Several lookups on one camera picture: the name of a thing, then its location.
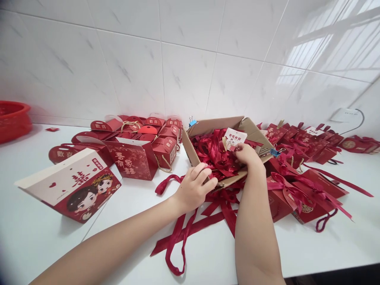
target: white tile wall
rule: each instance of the white tile wall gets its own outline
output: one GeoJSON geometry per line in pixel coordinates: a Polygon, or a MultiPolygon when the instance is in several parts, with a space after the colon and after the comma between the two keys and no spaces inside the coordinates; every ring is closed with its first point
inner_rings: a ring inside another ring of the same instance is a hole
{"type": "Polygon", "coordinates": [[[360,97],[380,82],[378,0],[6,0],[0,9],[0,99],[30,104],[35,122],[156,111],[185,124],[243,114],[316,125],[352,105],[368,113],[366,135],[380,135],[368,127],[378,87],[360,97]]]}

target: power cord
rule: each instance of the power cord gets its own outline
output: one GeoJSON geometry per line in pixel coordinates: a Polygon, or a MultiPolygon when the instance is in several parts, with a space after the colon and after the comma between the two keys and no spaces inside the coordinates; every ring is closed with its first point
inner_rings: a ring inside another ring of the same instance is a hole
{"type": "Polygon", "coordinates": [[[355,130],[355,129],[357,129],[357,128],[360,128],[361,125],[363,125],[364,120],[365,120],[364,113],[363,113],[362,111],[360,111],[359,109],[355,109],[355,110],[358,110],[358,111],[361,113],[362,117],[363,117],[363,119],[361,120],[360,125],[358,125],[356,128],[353,128],[353,129],[351,129],[351,130],[349,130],[349,131],[346,131],[346,132],[344,132],[344,133],[341,133],[340,135],[343,135],[343,134],[348,133],[348,132],[350,132],[350,131],[353,131],[353,130],[355,130]]]}

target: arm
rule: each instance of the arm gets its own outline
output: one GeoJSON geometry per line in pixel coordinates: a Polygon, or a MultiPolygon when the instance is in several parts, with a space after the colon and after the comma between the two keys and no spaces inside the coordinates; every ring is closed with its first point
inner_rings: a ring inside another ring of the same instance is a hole
{"type": "Polygon", "coordinates": [[[181,215],[199,207],[217,184],[204,163],[187,172],[177,192],[156,206],[105,229],[79,244],[30,285],[99,284],[139,246],[181,215]]]}
{"type": "Polygon", "coordinates": [[[270,213],[265,167],[255,150],[238,144],[238,160],[248,176],[237,214],[235,260],[240,285],[282,285],[280,253],[270,213]]]}

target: open cardboard box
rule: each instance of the open cardboard box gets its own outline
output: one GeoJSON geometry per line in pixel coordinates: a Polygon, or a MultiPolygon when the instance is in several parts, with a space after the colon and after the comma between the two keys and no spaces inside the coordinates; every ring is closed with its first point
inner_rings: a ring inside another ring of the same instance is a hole
{"type": "MultiPolygon", "coordinates": [[[[198,158],[198,155],[195,152],[193,145],[191,144],[190,138],[196,135],[204,135],[212,133],[214,129],[224,129],[232,128],[235,130],[243,131],[247,133],[247,140],[255,141],[262,143],[263,146],[260,149],[260,153],[268,151],[268,149],[273,148],[272,144],[268,139],[260,132],[258,127],[251,121],[250,118],[243,119],[244,116],[231,117],[231,118],[220,118],[220,119],[210,119],[210,120],[201,120],[193,125],[189,130],[183,128],[182,132],[182,143],[189,157],[190,163],[192,166],[198,165],[201,161],[198,158]]],[[[272,155],[267,155],[261,158],[263,163],[271,159],[272,155]]],[[[232,183],[235,183],[239,179],[247,175],[247,169],[243,168],[238,172],[238,175],[230,178],[223,179],[219,181],[219,186],[225,188],[230,186],[232,183]]]]}

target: white countertop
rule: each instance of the white countertop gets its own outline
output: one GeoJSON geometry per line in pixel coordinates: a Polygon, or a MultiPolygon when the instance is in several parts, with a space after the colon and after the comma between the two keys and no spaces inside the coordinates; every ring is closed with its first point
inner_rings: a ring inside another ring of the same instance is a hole
{"type": "MultiPolygon", "coordinates": [[[[163,201],[179,185],[176,181],[171,182],[160,197],[154,190],[169,174],[158,170],[153,181],[124,178],[122,186],[106,205],[81,225],[13,186],[16,180],[51,166],[48,159],[51,147],[70,142],[73,135],[87,130],[59,126],[60,131],[51,133],[44,131],[47,127],[50,126],[35,125],[30,135],[0,145],[0,168],[5,182],[0,201],[0,253],[6,284],[29,283],[83,239],[163,201]]],[[[339,211],[320,234],[315,232],[316,220],[301,225],[289,215],[275,223],[284,277],[380,262],[380,190],[376,183],[380,155],[343,151],[337,159],[344,164],[310,165],[357,184],[375,197],[369,198],[340,185],[350,192],[339,200],[354,222],[339,211]]],[[[181,148],[173,173],[181,176],[189,166],[181,148]]],[[[111,169],[121,178],[115,165],[111,169]]],[[[180,277],[169,271],[165,251],[149,257],[156,241],[171,234],[173,227],[174,223],[153,236],[105,284],[237,284],[234,238],[225,221],[188,238],[186,270],[180,277]]],[[[176,244],[172,253],[173,264],[180,268],[181,246],[182,243],[176,244]]]]}

